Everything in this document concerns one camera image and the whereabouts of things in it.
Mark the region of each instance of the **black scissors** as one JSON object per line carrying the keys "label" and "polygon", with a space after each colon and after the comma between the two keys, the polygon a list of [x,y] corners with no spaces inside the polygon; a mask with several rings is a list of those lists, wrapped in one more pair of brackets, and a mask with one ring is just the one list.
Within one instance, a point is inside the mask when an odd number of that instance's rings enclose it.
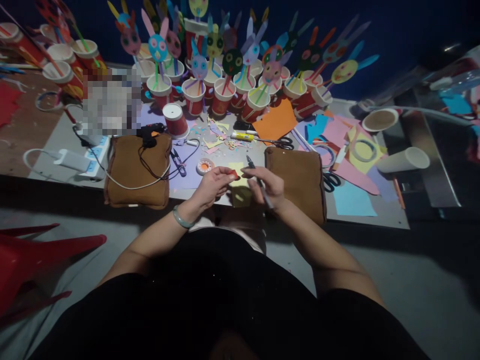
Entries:
{"label": "black scissors", "polygon": [[333,193],[336,187],[339,187],[342,183],[340,182],[340,178],[331,172],[324,172],[323,173],[323,183],[325,192]]}
{"label": "black scissors", "polygon": [[291,138],[282,136],[278,140],[264,140],[264,139],[259,139],[255,138],[255,140],[263,141],[266,143],[272,143],[275,145],[277,148],[284,149],[284,150],[293,150],[294,149],[294,144]]}

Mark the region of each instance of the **black shirt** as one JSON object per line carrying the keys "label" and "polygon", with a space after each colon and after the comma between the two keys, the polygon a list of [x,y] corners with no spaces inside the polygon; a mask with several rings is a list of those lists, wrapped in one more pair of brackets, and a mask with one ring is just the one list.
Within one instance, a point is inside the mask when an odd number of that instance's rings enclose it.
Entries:
{"label": "black shirt", "polygon": [[351,290],[319,299],[240,236],[206,228],[67,309],[31,359],[207,359],[225,331],[260,359],[427,359],[385,308]]}

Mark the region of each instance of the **gray floor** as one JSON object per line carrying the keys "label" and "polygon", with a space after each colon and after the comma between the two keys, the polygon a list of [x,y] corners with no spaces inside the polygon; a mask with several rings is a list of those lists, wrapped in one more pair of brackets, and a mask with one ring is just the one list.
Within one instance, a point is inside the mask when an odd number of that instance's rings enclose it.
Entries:
{"label": "gray floor", "polygon": [[[57,269],[46,291],[69,298],[0,332],[0,359],[24,359],[58,316],[99,282],[120,252],[162,212],[112,209],[101,192],[0,178],[0,229],[60,223],[43,241],[105,234],[106,244]],[[370,272],[388,309],[432,359],[479,359],[478,226],[411,223],[412,230],[329,223],[325,229]],[[288,231],[270,225],[267,255],[314,292],[312,271]]]}

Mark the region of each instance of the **glue stick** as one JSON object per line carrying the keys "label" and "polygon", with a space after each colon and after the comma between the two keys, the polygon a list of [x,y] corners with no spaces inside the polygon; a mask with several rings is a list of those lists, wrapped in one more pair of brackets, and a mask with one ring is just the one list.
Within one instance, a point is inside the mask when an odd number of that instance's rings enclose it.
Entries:
{"label": "glue stick", "polygon": [[242,132],[232,132],[230,137],[232,139],[237,139],[237,140],[245,140],[245,141],[252,141],[253,139],[255,139],[255,137],[251,134],[246,134],[246,133],[242,133]]}

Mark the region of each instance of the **dark background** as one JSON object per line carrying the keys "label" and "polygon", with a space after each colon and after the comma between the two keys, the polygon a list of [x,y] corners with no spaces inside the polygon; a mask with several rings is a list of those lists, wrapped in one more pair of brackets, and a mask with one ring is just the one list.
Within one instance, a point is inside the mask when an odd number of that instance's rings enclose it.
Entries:
{"label": "dark background", "polygon": [[[105,61],[133,64],[132,57],[126,54],[120,45],[120,33],[106,0],[64,1],[73,12],[82,35],[98,44]],[[22,26],[38,28],[40,24],[46,23],[37,11],[33,0],[2,0],[1,2]],[[121,13],[120,0],[111,0],[111,2]],[[173,0],[173,3],[180,7],[180,0]],[[135,10],[140,38],[146,43],[149,36],[140,15],[143,1],[127,0],[127,6],[129,12],[132,9]],[[250,7],[253,7],[257,17],[261,18],[267,6],[270,6],[270,15],[264,40],[269,43],[274,43],[281,33],[289,29],[296,10],[299,10],[296,30],[310,18],[315,17],[313,25],[303,33],[287,64],[291,71],[296,70],[302,49],[308,44],[314,26],[319,27],[317,36],[317,43],[319,43],[331,28],[337,27],[337,32],[332,38],[334,41],[356,14],[360,14],[360,18],[354,29],[367,21],[372,21],[370,27],[350,46],[344,60],[359,40],[365,40],[365,47],[358,60],[361,61],[374,54],[379,54],[380,59],[359,71],[345,84],[336,85],[332,93],[340,99],[359,100],[376,92],[386,82],[416,65],[419,57],[433,49],[444,48],[480,36],[478,21],[480,6],[477,0],[209,0],[208,11],[212,13],[215,23],[221,22],[220,9],[230,11],[231,25],[238,12],[242,11],[239,28],[239,44],[242,44],[245,40]],[[188,10],[187,17],[192,18],[189,7]],[[0,13],[0,21],[8,22],[9,19],[5,14]],[[338,64],[340,63],[329,65],[322,73],[323,77],[329,79],[331,72]]]}

